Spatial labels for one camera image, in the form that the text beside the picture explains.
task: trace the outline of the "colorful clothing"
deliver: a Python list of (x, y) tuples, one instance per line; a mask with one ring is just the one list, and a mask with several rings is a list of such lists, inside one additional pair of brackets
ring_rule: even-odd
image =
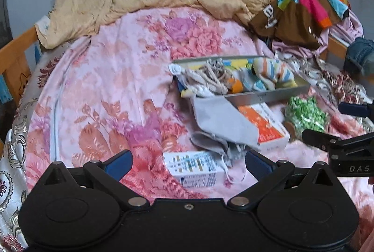
[(316, 50), (322, 31), (341, 22), (348, 10), (347, 0), (273, 0), (248, 25), (259, 36)]
[(295, 77), (286, 63), (278, 59), (255, 58), (252, 67), (256, 75), (270, 90), (281, 87), (295, 87)]

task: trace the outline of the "black clamp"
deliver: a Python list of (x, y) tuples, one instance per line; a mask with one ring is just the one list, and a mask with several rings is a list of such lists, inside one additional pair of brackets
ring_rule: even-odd
[(341, 140), (339, 137), (304, 130), (302, 141), (328, 153), (328, 164), (338, 177), (374, 176), (374, 133)]
[(358, 211), (325, 162), (295, 168), (249, 151), (246, 167), (259, 182), (227, 205), (220, 198), (150, 205), (119, 182), (131, 166), (129, 151), (82, 168), (53, 162), (19, 212), (27, 251), (352, 251)]

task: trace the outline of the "blue gripper pad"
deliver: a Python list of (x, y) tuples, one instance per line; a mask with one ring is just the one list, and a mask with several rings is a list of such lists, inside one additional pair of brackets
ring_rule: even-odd
[(256, 151), (248, 151), (245, 156), (245, 165), (255, 179), (260, 181), (276, 168), (276, 164)]
[(357, 117), (369, 117), (370, 110), (367, 105), (353, 104), (342, 102), (339, 104), (339, 112), (345, 115), (357, 116)]
[(132, 168), (132, 154), (122, 151), (103, 163), (105, 173), (120, 181)]

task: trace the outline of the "metal rivet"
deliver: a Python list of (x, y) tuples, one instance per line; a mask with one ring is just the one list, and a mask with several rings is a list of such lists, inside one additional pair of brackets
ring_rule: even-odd
[(147, 200), (144, 197), (132, 197), (128, 200), (128, 203), (133, 207), (141, 207), (147, 203)]
[(245, 205), (248, 205), (249, 203), (248, 198), (243, 197), (243, 196), (236, 196), (232, 198), (230, 201), (233, 205), (237, 205), (238, 207), (243, 207)]
[(184, 205), (184, 208), (186, 210), (193, 210), (194, 206), (188, 203), (188, 204)]

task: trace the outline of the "orange box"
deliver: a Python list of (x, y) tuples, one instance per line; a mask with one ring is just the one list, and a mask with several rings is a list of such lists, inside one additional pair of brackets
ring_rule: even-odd
[(238, 110), (259, 129), (258, 145), (261, 151), (285, 149), (290, 134), (266, 103), (239, 106)]

